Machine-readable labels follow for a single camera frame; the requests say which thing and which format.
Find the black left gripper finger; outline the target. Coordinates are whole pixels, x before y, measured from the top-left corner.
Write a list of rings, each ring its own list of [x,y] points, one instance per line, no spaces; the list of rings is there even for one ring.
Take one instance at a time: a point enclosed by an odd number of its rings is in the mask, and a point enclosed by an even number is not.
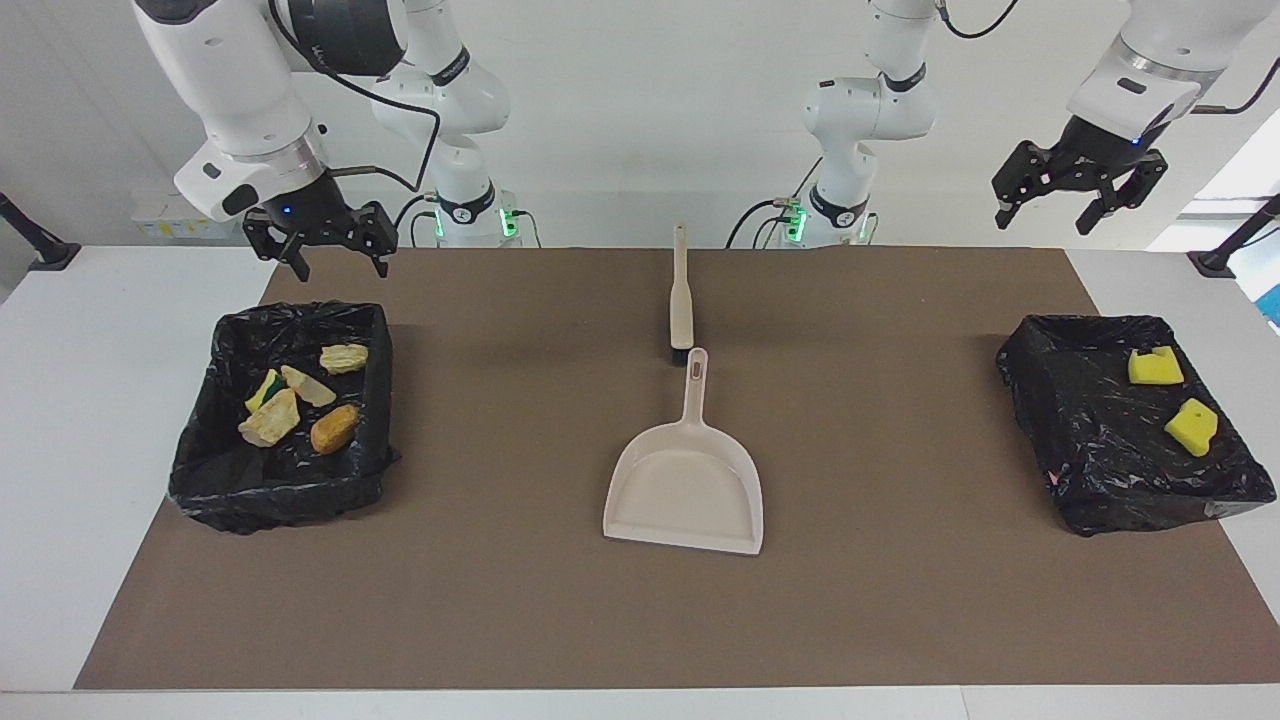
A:
[[[1005,231],[1023,205],[1059,191],[1059,176],[1066,168],[1066,155],[1057,146],[1041,147],[1023,140],[992,177],[998,202],[995,224]]]
[[[1164,178],[1169,164],[1160,150],[1144,152],[1132,167],[1108,169],[1089,164],[1080,172],[1085,191],[1094,199],[1075,222],[1076,232],[1089,234],[1105,218],[1121,209],[1137,209]]]

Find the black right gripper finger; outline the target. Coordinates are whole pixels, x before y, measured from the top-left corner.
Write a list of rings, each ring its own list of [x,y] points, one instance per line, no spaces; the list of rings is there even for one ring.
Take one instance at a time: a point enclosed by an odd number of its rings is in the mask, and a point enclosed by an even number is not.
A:
[[[298,282],[306,283],[310,278],[310,265],[302,255],[306,237],[300,232],[284,232],[276,237],[278,228],[269,219],[264,210],[248,210],[243,218],[243,232],[262,261],[275,261],[288,266]]]
[[[378,201],[349,208],[343,223],[340,246],[370,259],[376,274],[385,279],[389,261],[399,247],[399,232]]]

